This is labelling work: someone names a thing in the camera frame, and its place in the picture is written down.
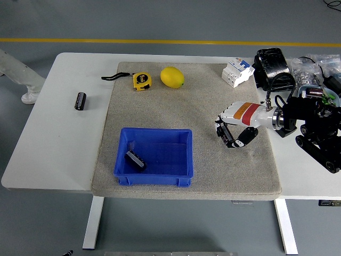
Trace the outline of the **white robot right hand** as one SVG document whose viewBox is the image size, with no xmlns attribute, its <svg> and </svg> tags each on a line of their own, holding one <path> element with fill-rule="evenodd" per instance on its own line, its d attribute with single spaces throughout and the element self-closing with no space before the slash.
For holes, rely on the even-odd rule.
<svg viewBox="0 0 341 256">
<path fill-rule="evenodd" d="M 217 136 L 229 148 L 244 147 L 258 135 L 258 127 L 273 128 L 272 117 L 274 110 L 267 111 L 266 107 L 251 102 L 234 102 L 220 113 L 215 120 Z M 239 125 L 245 129 L 234 139 L 229 125 Z"/>
</svg>

